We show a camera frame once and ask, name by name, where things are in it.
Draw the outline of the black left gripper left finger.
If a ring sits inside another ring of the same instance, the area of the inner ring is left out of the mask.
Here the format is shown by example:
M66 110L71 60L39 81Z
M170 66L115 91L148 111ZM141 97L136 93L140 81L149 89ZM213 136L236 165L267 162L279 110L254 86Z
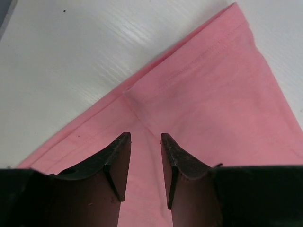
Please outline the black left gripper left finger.
M59 174L0 171L3 227L115 227L125 200L131 134Z

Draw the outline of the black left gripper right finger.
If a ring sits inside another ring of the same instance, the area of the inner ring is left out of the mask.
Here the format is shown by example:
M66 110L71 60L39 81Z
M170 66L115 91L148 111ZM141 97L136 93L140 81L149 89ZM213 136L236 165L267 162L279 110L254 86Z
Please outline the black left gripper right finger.
M302 166L211 167L167 133L161 154L173 226L302 226Z

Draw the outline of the pink t-shirt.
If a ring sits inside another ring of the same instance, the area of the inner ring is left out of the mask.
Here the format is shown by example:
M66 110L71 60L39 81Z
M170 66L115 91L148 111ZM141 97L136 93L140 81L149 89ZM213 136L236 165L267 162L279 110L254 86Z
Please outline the pink t-shirt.
M170 227L160 148L168 133L214 166L297 165L303 132L237 3L121 83L19 164L60 171L132 137L121 227Z

